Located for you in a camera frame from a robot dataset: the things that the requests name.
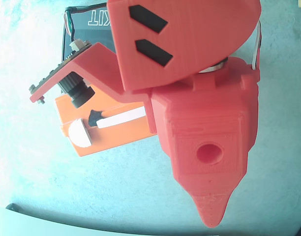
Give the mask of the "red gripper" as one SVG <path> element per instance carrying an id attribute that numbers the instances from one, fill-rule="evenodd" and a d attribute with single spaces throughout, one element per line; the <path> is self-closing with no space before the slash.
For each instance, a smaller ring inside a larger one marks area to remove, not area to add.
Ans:
<path id="1" fill-rule="evenodd" d="M 259 69 L 230 57 L 220 70 L 152 89 L 161 147 L 188 193 L 231 194 L 246 174 L 259 81 Z"/>

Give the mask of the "red fixed gripper finger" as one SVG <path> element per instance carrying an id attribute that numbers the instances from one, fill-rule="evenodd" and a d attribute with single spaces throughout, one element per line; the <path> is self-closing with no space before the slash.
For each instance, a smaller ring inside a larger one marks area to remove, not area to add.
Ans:
<path id="1" fill-rule="evenodd" d="M 195 186 L 189 189 L 201 220 L 207 227 L 215 228 L 220 224 L 235 189 L 236 186 Z"/>

